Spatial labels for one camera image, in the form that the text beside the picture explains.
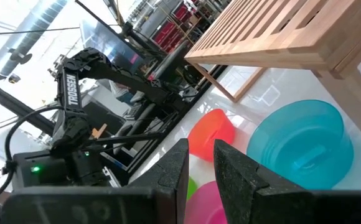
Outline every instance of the metal frame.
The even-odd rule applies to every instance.
[[[0,105],[4,106],[8,110],[12,111],[18,117],[22,118],[25,115],[34,112],[32,108],[25,105],[23,102],[6,93],[0,88]],[[27,121],[41,131],[47,133],[49,136],[53,135],[55,124],[41,114],[36,114],[27,118]]]

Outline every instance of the green led light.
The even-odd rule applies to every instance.
[[[31,167],[31,172],[39,172],[41,170],[41,167]]]

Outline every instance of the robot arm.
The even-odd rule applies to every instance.
[[[86,48],[71,58],[61,57],[55,71],[49,70],[58,83],[57,102],[63,106],[54,129],[52,154],[65,154],[81,146],[91,135],[87,114],[82,110],[78,81],[83,78],[109,79],[141,91],[153,103],[181,111],[186,103],[158,80],[149,81],[113,65],[94,48]]]

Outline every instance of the green plastic bowl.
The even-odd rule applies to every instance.
[[[189,184],[187,186],[187,197],[186,200],[188,200],[193,194],[194,192],[197,190],[197,184],[195,183],[195,181],[189,177]]]

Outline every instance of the bench leg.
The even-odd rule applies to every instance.
[[[361,72],[357,68],[349,70],[348,74],[315,70],[312,72],[361,130]]]
[[[199,64],[192,63],[203,76],[215,87],[217,87],[229,100],[234,103],[237,103],[245,93],[255,84],[255,82],[265,73],[267,68],[257,68],[256,71],[246,80],[246,82],[241,86],[241,88],[233,96],[230,94],[218,81],[216,81],[212,76],[206,72]]]

